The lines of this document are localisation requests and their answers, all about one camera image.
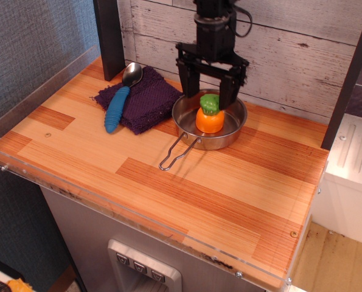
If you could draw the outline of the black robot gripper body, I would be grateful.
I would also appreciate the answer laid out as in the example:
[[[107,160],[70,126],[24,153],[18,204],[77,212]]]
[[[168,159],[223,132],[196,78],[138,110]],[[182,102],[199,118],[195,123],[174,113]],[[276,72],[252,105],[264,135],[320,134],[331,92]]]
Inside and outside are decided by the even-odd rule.
[[[197,40],[177,43],[176,64],[181,79],[208,75],[217,79],[244,79],[249,62],[234,52],[237,32],[236,12],[196,12]]]

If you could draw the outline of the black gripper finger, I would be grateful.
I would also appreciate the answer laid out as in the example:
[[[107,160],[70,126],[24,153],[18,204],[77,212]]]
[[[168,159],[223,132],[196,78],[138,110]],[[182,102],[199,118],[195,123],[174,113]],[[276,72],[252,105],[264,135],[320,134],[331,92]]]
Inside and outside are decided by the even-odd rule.
[[[193,64],[178,62],[177,66],[184,95],[193,97],[200,91],[200,73]]]
[[[242,84],[243,77],[241,74],[225,74],[221,77],[219,98],[220,110],[225,110],[235,102]]]

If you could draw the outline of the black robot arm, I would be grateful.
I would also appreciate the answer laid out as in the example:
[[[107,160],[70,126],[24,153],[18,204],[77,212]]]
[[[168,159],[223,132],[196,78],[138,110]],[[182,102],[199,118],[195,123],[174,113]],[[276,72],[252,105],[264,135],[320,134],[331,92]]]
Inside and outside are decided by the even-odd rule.
[[[246,15],[253,24],[251,14],[236,6],[235,1],[194,1],[197,11],[195,44],[178,43],[179,77],[183,93],[191,98],[200,91],[200,75],[220,80],[219,109],[232,105],[241,86],[245,84],[249,61],[235,53],[235,38],[244,38],[237,32],[237,12]]]

